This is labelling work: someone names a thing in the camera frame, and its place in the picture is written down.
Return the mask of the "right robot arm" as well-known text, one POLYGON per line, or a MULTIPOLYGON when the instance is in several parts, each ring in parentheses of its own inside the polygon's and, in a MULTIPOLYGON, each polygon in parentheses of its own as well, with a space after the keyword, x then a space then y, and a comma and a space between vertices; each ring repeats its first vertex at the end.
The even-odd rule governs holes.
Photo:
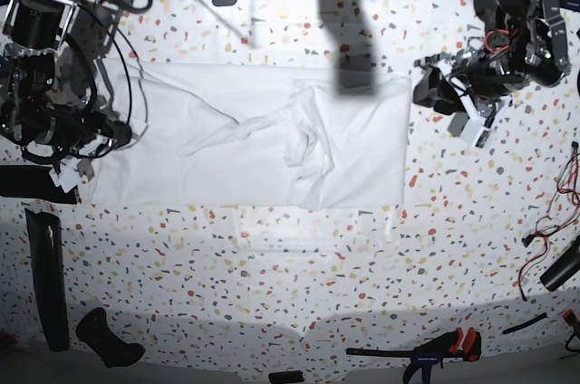
POLYGON ((10 42, 1 55, 1 135, 36 165, 57 168, 67 158, 102 158, 131 142, 127 120, 97 109, 92 67, 71 35, 82 1, 10 0, 6 9, 2 33, 10 42), (88 83, 80 106, 55 103, 49 95, 55 55, 64 45, 88 83))

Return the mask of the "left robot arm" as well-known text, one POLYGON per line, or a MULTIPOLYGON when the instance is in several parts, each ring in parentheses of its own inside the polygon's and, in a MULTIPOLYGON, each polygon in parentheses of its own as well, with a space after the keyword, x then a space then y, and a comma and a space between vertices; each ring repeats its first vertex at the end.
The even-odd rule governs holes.
POLYGON ((414 104, 490 128, 513 92, 531 82, 554 87, 570 72, 559 0, 496 0, 492 15, 480 46, 415 63, 423 78, 414 104))

